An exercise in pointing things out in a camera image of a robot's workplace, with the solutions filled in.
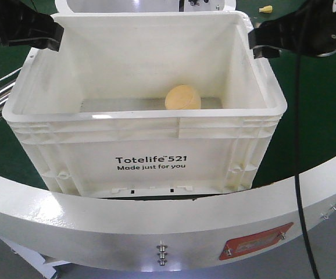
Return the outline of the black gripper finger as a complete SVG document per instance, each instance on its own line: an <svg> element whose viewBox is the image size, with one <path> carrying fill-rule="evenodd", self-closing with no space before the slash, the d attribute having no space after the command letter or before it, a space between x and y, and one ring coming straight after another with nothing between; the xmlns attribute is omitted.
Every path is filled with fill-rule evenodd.
<svg viewBox="0 0 336 279"><path fill-rule="evenodd" d="M58 51L64 28L47 14L27 5L0 5L0 40L12 47L28 45Z"/></svg>

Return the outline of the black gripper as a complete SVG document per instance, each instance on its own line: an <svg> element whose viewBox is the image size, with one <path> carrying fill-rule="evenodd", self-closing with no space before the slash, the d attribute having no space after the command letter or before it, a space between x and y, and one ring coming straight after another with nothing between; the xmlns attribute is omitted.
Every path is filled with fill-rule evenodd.
<svg viewBox="0 0 336 279"><path fill-rule="evenodd" d="M336 1L305 1L298 12L260 23L248 33L248 42L255 59L278 58L281 51L318 57L333 55Z"/></svg>

